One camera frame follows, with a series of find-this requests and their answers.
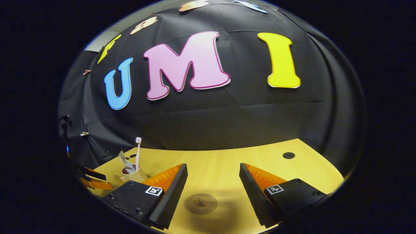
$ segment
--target black fabric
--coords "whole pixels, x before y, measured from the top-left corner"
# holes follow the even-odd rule
[[[142,147],[171,150],[233,149],[300,138],[344,176],[349,173],[363,142],[364,104],[356,74],[331,41],[282,9],[278,12],[260,6],[269,12],[264,14],[226,0],[212,0],[205,7],[187,12],[179,12],[178,7],[157,12],[121,32],[100,64],[97,60],[103,50],[97,54],[92,72],[86,76],[83,97],[60,102],[60,110],[83,104],[83,111],[77,109],[83,116],[77,115],[76,119],[83,118],[90,133],[86,137],[98,161],[90,167],[134,147],[137,136],[143,139]],[[153,16],[158,17],[155,24],[129,34]],[[203,31],[219,32],[218,55],[223,70],[231,77],[230,84],[192,89],[191,66],[182,92],[176,92],[164,78],[169,95],[148,100],[144,52],[166,43],[179,54],[192,34]],[[257,37],[260,32],[291,39],[296,74],[301,79],[299,88],[267,84],[272,66],[267,44]],[[117,68],[129,57],[133,58],[131,98],[125,108],[113,110],[106,99],[104,77],[116,70],[114,86],[116,94],[121,93]],[[68,133],[79,134],[76,129],[68,129]]]

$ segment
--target circular sticker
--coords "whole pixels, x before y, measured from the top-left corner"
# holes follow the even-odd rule
[[[193,214],[208,214],[217,208],[218,202],[209,194],[199,193],[189,196],[184,205]]]

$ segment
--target yellow letter i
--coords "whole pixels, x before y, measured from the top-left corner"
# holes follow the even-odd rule
[[[257,36],[264,40],[270,51],[272,59],[272,74],[267,78],[271,87],[280,88],[297,88],[300,86],[300,78],[295,73],[290,45],[292,42],[289,38],[274,34],[262,32]]]

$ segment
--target screw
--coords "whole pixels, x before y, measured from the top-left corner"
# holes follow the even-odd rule
[[[140,208],[138,208],[138,207],[136,207],[136,212],[137,212],[139,215],[142,215],[142,214],[143,214],[143,211],[142,211]]]

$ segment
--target black background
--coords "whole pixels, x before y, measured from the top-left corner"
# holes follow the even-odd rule
[[[140,233],[136,225],[88,196],[74,179],[57,137],[56,112],[60,88],[77,53],[95,35],[145,4],[3,4],[2,158],[9,160],[2,164],[7,176],[2,185],[2,233]],[[275,4],[309,22],[345,53],[358,73],[369,110],[366,147],[356,173],[327,209],[281,232],[411,233],[414,152],[407,121],[414,90],[413,5],[300,0]]]

